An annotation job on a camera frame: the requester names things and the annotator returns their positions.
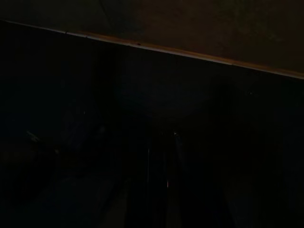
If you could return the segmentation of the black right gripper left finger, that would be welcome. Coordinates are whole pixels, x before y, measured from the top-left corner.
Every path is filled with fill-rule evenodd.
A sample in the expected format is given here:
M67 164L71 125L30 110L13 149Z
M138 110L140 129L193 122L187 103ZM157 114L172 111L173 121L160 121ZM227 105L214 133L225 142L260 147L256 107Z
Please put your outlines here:
M129 228L164 228L167 209L166 157L157 138L136 149L128 194Z

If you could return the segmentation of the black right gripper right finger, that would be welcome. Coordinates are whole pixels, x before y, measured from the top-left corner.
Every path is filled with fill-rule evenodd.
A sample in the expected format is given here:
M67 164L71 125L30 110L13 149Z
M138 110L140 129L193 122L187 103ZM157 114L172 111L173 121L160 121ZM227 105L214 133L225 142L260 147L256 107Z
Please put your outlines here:
M179 210L184 228L224 228L226 201L195 135L173 132Z

